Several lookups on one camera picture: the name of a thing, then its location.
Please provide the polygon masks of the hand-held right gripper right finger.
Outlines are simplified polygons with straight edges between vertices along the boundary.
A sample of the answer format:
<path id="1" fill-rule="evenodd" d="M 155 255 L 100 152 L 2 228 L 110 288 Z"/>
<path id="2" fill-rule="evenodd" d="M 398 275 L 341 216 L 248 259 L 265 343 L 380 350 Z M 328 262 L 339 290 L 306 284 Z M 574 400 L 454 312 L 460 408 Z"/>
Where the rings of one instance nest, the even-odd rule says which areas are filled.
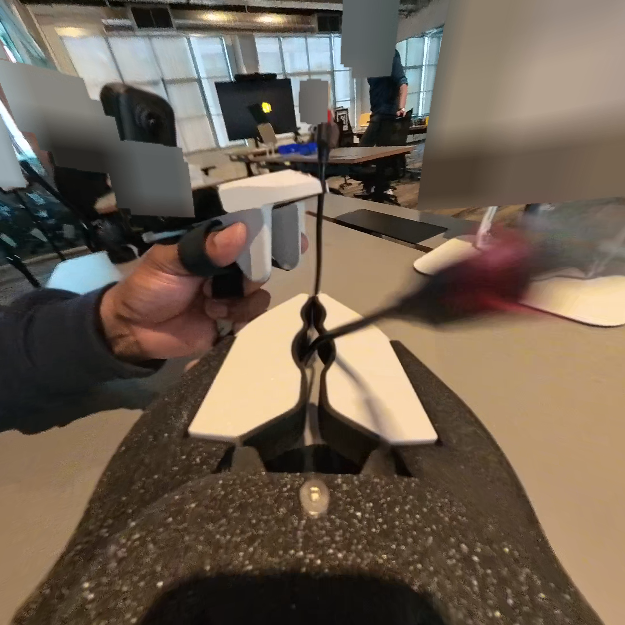
<path id="1" fill-rule="evenodd" d="M 383 444 L 434 444 L 438 435 L 390 339 L 371 325 L 317 350 L 316 441 L 344 457 Z"/>

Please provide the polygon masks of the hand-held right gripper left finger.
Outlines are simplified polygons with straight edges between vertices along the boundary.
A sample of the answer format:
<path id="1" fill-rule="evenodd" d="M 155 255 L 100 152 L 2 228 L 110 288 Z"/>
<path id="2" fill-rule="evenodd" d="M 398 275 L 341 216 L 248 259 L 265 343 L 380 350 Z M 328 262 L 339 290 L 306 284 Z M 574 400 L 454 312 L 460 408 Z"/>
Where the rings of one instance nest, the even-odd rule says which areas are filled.
<path id="1" fill-rule="evenodd" d="M 192 438 L 279 457 L 307 443 L 308 379 L 293 345 L 305 335 L 301 293 L 237 333 L 188 427 Z"/>

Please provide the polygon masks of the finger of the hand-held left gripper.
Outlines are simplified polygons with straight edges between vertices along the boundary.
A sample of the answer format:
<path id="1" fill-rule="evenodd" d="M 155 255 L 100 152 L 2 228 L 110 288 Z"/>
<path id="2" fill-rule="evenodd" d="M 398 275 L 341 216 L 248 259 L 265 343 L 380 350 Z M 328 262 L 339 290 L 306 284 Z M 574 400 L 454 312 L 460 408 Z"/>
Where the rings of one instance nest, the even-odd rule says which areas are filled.
<path id="1" fill-rule="evenodd" d="M 223 214 L 217 222 L 228 227 L 246 224 L 246 246 L 236 264 L 254 283 L 264 283 L 274 265 L 295 269 L 301 259 L 308 200 L 324 187 L 315 176 L 283 170 L 248 177 L 217 187 Z"/>
<path id="2" fill-rule="evenodd" d="M 305 201 L 275 206 L 271 211 L 272 264 L 280 270 L 292 271 L 301 260 L 305 213 Z"/>

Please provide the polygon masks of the person's left forearm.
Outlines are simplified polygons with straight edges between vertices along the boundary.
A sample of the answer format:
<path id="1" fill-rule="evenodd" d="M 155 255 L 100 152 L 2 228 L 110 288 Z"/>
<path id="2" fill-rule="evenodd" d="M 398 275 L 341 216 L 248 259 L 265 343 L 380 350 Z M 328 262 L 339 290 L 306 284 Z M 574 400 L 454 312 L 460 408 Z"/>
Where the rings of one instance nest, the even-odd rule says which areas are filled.
<path id="1" fill-rule="evenodd" d="M 86 294 L 31 291 L 1 306 L 1 431 L 36 433 L 104 384 L 157 373 L 163 359 L 123 360 L 104 334 L 100 305 L 113 283 Z"/>

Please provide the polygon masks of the person's left hand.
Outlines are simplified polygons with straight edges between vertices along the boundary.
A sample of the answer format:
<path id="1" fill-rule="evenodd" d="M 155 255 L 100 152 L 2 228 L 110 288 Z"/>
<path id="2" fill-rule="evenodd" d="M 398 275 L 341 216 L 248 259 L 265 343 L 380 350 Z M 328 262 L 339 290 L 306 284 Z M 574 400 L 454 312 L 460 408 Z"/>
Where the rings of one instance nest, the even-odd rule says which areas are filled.
<path id="1" fill-rule="evenodd" d="M 113 355 L 127 363 L 199 357 L 219 340 L 219 325 L 239 331 L 265 313 L 264 283 L 248 279 L 243 296 L 217 299 L 212 279 L 182 265 L 178 245 L 153 246 L 130 273 L 102 297 L 99 316 Z"/>

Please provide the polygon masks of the black monitor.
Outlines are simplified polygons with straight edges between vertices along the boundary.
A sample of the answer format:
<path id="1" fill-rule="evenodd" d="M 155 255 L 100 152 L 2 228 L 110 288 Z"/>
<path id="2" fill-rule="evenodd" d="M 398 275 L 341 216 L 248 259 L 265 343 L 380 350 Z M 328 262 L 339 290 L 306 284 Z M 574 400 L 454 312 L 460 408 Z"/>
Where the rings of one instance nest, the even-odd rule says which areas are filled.
<path id="1" fill-rule="evenodd" d="M 290 79 L 240 75 L 236 81 L 216 82 L 215 91 L 230 141 L 259 137 L 258 126 L 263 123 L 269 123 L 277 135 L 298 133 Z"/>

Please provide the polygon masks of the black desk mat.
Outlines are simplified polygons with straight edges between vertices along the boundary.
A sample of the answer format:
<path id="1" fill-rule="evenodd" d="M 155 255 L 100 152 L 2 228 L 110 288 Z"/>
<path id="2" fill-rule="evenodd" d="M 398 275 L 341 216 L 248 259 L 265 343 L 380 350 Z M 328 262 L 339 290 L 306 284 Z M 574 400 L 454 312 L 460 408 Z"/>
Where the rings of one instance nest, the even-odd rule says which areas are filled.
<path id="1" fill-rule="evenodd" d="M 442 235 L 447 228 L 396 215 L 387 215 L 368 209 L 358 209 L 334 219 L 340 225 L 370 235 L 379 235 L 408 243 L 421 244 L 423 241 Z"/>

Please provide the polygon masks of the wooden office table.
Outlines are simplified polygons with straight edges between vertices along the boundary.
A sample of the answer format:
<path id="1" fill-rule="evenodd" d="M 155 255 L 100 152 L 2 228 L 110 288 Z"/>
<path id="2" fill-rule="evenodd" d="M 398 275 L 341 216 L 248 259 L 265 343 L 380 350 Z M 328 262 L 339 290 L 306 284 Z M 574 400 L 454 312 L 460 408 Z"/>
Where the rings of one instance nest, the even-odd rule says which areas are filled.
<path id="1" fill-rule="evenodd" d="M 244 164 L 261 165 L 305 165 L 312 166 L 313 174 L 317 173 L 319 164 L 350 166 L 381 160 L 396 154 L 410 153 L 411 146 L 397 147 L 337 147 L 329 149 L 327 145 L 317 145 L 317 157 L 314 156 L 281 156 L 277 151 L 253 151 L 240 155 Z M 267 192 L 269 189 L 287 188 L 290 192 L 299 192 L 301 196 L 315 195 L 323 191 L 320 183 L 313 174 L 306 174 L 287 168 L 275 173 L 261 176 L 248 176 L 227 183 L 221 183 L 227 189 L 260 189 Z"/>

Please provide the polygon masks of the black office chair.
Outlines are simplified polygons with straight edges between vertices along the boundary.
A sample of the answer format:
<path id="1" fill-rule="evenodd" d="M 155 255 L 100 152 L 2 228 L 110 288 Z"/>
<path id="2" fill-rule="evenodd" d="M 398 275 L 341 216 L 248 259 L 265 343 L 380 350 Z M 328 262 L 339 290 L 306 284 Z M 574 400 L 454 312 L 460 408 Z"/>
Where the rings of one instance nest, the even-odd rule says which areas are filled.
<path id="1" fill-rule="evenodd" d="M 397 147 L 407 144 L 411 119 L 408 115 L 371 117 L 369 127 L 359 140 L 359 147 Z M 400 206 L 393 193 L 392 183 L 406 172 L 406 153 L 377 160 L 364 166 L 356 179 L 362 182 L 357 199 Z"/>

